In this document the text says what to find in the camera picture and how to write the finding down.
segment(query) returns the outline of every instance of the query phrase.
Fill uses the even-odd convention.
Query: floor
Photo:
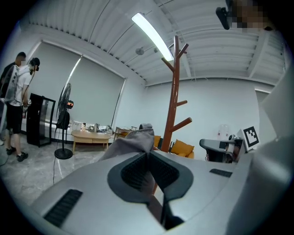
[[[57,143],[37,147],[29,145],[26,136],[21,136],[22,151],[28,158],[18,162],[16,155],[9,156],[5,165],[0,167],[0,176],[10,194],[31,205],[41,193],[53,185],[54,151]],[[72,150],[73,145],[65,145]],[[76,145],[75,155],[68,160],[56,159],[54,167],[54,183],[69,175],[74,170],[98,161],[105,149],[100,145]],[[7,158],[6,149],[0,146],[0,157]]]

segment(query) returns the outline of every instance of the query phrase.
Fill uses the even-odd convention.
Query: fan base
[[[73,152],[71,152],[69,149],[56,149],[54,152],[55,157],[58,159],[69,159],[73,156]]]

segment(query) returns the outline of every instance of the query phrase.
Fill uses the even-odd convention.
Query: white corrugated ceiling
[[[101,48],[130,67],[147,85],[171,81],[172,74],[154,44],[131,17],[144,13],[167,45],[177,34],[181,79],[242,78],[275,85],[284,73],[279,32],[224,30],[215,14],[224,0],[44,0],[25,23],[53,28]],[[141,56],[135,53],[143,48]]]

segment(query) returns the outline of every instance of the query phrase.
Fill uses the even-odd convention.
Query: sneaker
[[[17,150],[16,148],[11,147],[11,149],[6,149],[6,153],[7,153],[7,155],[11,155],[11,154],[14,153],[16,150]]]
[[[17,160],[19,162],[22,162],[24,159],[28,158],[28,154],[26,152],[22,152],[22,154],[19,156],[17,155]]]

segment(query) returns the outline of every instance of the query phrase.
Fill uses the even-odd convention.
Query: wooden coat rack
[[[176,35],[174,37],[174,43],[169,46],[174,47],[174,66],[172,66],[165,58],[162,58],[163,62],[169,67],[173,72],[173,82],[171,85],[171,94],[170,94],[170,106],[169,112],[167,115],[166,126],[164,131],[164,139],[161,145],[161,151],[168,152],[170,148],[170,141],[172,133],[192,122],[191,118],[187,118],[184,121],[180,122],[177,125],[175,124],[175,112],[178,106],[188,103],[187,101],[178,102],[179,94],[179,83],[180,83],[180,58],[186,52],[186,49],[189,45],[186,43],[182,50],[179,50],[179,37]]]

